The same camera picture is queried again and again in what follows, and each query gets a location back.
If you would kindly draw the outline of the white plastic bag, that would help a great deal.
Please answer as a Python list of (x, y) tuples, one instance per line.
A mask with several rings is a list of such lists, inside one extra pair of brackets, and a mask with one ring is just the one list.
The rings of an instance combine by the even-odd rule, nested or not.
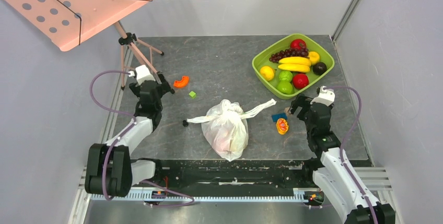
[(247, 119), (276, 105), (271, 99), (249, 111), (244, 111), (239, 103), (223, 99), (211, 107), (205, 116), (186, 119), (188, 123), (201, 124), (202, 132), (212, 149), (223, 159), (231, 162), (240, 158), (249, 142)]

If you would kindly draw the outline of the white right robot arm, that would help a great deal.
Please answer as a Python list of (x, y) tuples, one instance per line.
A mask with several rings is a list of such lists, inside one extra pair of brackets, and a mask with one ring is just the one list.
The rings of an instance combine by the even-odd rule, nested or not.
[(395, 223), (395, 210), (370, 192), (348, 160), (342, 144), (331, 130), (333, 105), (299, 94), (289, 112), (304, 122), (308, 146), (315, 154), (302, 166), (302, 181), (318, 186), (338, 213), (342, 223)]

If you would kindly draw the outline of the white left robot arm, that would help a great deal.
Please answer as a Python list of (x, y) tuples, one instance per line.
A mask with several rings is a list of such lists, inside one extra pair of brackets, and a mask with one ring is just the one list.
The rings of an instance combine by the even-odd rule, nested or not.
[(131, 153), (141, 141), (153, 133), (162, 118), (161, 99), (173, 93), (169, 83), (162, 79), (133, 82), (130, 89), (138, 98), (135, 113), (128, 126), (111, 140), (93, 144), (89, 148), (86, 166), (85, 190), (90, 194), (105, 196), (107, 200), (126, 196), (132, 185), (145, 180), (158, 186), (164, 180), (162, 169), (151, 160), (131, 161)]

